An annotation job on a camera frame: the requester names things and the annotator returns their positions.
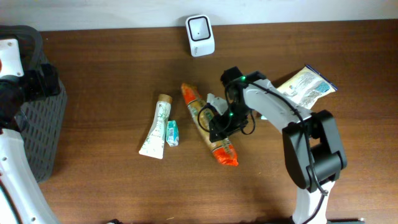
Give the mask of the orange spaghetti packet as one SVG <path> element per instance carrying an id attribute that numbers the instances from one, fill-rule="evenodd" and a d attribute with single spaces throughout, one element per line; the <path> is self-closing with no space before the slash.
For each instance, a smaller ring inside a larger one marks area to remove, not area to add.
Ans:
<path id="1" fill-rule="evenodd" d="M 193 85 L 182 83 L 181 91 L 192 120 L 214 158 L 220 164 L 238 166 L 236 150 L 228 138 L 216 142 L 210 141 L 210 134 L 205 130 L 209 130 L 210 120 L 214 117 L 214 113 L 208 108 L 199 113 L 205 107 L 206 102 L 198 93 L 197 88 Z"/>

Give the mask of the small teal tissue pack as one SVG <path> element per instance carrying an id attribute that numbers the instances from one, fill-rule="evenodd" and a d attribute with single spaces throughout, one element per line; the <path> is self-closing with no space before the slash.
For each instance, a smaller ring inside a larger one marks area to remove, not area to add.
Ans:
<path id="1" fill-rule="evenodd" d="M 177 122 L 175 120 L 167 122 L 165 140 L 170 147 L 178 146 L 179 131 L 178 131 Z"/>

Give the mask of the white cream tube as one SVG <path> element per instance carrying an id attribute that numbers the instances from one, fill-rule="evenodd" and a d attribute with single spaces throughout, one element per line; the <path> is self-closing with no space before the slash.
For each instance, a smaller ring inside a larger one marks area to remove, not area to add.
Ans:
<path id="1" fill-rule="evenodd" d="M 149 133 L 139 150 L 143 156 L 163 159 L 167 122 L 170 116 L 172 97 L 160 94 L 155 107 L 155 115 Z"/>

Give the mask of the yellow noodle packet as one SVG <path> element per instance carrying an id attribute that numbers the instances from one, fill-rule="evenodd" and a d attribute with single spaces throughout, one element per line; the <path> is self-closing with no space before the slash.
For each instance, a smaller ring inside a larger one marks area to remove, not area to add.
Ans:
<path id="1" fill-rule="evenodd" d="M 337 91 L 337 87 L 316 71 L 306 65 L 277 90 L 299 106 L 311 109 L 319 98 Z"/>

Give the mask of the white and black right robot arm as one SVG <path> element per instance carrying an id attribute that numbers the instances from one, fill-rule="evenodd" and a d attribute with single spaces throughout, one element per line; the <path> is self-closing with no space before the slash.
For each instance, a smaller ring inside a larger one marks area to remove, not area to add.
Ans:
<path id="1" fill-rule="evenodd" d="M 347 166 L 333 115 L 312 112 L 279 92 L 261 72 L 243 75 L 238 67 L 220 78 L 225 99 L 212 103 L 210 141 L 223 140 L 248 124 L 253 111 L 264 115 L 282 134 L 287 172 L 297 186 L 290 223 L 328 223 L 326 208 L 331 189 Z"/>

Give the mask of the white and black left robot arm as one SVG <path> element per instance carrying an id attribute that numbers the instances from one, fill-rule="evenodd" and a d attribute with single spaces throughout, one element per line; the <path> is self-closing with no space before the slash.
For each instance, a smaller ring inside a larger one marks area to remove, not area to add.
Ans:
<path id="1" fill-rule="evenodd" d="M 16 38 L 1 39 L 1 223 L 58 223 L 31 171 L 13 123 L 35 86 L 26 80 Z"/>

